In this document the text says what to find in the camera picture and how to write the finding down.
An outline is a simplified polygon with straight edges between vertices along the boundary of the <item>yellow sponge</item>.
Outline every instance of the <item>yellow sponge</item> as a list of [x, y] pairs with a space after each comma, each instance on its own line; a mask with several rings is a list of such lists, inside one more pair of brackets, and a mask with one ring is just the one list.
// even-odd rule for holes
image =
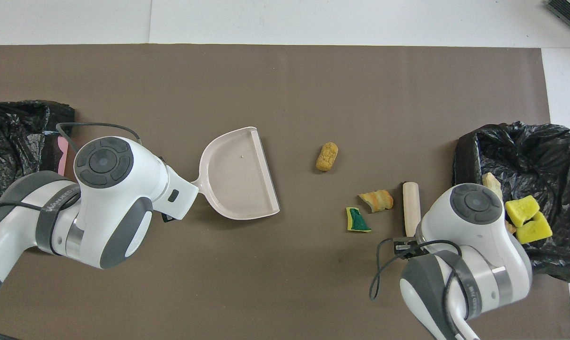
[[547, 238], [551, 235], [553, 235], [553, 233], [551, 232], [550, 225], [540, 211], [536, 213], [532, 221], [527, 222], [522, 228], [518, 228], [516, 231], [516, 237], [518, 237], [518, 241], [522, 244]]
[[539, 203], [529, 195], [519, 200], [505, 202], [505, 211], [514, 226], [520, 228], [539, 211]]
[[321, 171], [331, 170], [338, 152], [339, 148], [337, 148], [337, 145], [335, 145], [335, 143], [328, 142], [324, 144], [321, 149], [321, 154], [316, 160], [316, 168]]

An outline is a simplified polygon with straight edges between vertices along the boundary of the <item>brown mat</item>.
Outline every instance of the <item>brown mat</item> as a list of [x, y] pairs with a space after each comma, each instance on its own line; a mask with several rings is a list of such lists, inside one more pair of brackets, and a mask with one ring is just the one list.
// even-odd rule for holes
[[[281, 204], [231, 221], [199, 196], [183, 221], [155, 215], [136, 255], [108, 271], [26, 252], [0, 291], [0, 332], [31, 340], [428, 338], [400, 295], [404, 261], [369, 301], [375, 246], [403, 234], [401, 183], [419, 183], [425, 213], [451, 185], [458, 137], [549, 121], [538, 49], [0, 46], [0, 101], [22, 99], [127, 125], [190, 181], [213, 138], [253, 125]], [[106, 134], [127, 136], [82, 127], [75, 140]], [[340, 154], [323, 174], [328, 141]], [[355, 196], [376, 189], [393, 210], [369, 214]], [[373, 232], [347, 232], [347, 206]], [[527, 299], [471, 325], [484, 339], [570, 338], [568, 285], [538, 276]]]

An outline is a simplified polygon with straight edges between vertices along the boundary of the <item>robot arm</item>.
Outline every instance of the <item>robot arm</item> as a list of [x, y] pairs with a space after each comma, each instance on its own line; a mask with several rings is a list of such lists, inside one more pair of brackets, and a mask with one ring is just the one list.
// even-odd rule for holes
[[446, 239], [462, 250], [427, 245], [430, 254], [411, 258], [400, 278], [404, 302], [434, 338], [478, 339], [466, 320], [528, 295], [531, 265], [505, 229], [502, 207], [492, 191], [466, 183], [446, 191], [421, 220], [418, 243]]
[[0, 202], [0, 286], [24, 250], [107, 269], [131, 256], [152, 211], [181, 220], [198, 188], [141, 145], [121, 137], [89, 142], [75, 156], [79, 184], [41, 171], [15, 181]]

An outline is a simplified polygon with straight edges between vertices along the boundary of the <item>white dustpan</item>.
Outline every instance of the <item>white dustpan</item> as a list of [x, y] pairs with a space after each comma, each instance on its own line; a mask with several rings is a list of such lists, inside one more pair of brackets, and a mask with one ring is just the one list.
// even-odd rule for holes
[[224, 217], [252, 220], [280, 210], [259, 134], [244, 127], [214, 139], [201, 155], [192, 182]]

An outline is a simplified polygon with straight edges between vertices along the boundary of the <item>sponge piece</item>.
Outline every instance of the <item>sponge piece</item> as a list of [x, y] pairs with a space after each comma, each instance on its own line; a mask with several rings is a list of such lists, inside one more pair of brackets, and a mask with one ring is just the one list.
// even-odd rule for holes
[[516, 237], [518, 237], [518, 241], [522, 244], [547, 238], [551, 235], [553, 235], [553, 233], [551, 232], [550, 225], [540, 211], [536, 213], [532, 221], [527, 222], [522, 228], [518, 228], [516, 231]]
[[501, 191], [501, 183], [492, 174], [492, 172], [487, 172], [482, 175], [482, 185], [492, 190], [501, 200], [503, 200], [503, 192]]
[[505, 210], [514, 226], [520, 228], [539, 211], [539, 203], [529, 195], [519, 200], [505, 202]]
[[394, 205], [394, 199], [387, 190], [367, 192], [366, 194], [358, 195], [358, 197], [369, 205], [372, 213], [392, 209]]
[[360, 215], [357, 207], [347, 207], [346, 213], [348, 215], [348, 230], [370, 232], [371, 229], [366, 226], [365, 219]]
[[333, 163], [335, 162], [335, 157], [337, 157], [337, 152], [339, 148], [333, 142], [328, 142], [323, 145], [321, 149], [321, 154], [316, 160], [316, 168], [321, 171], [331, 170]]

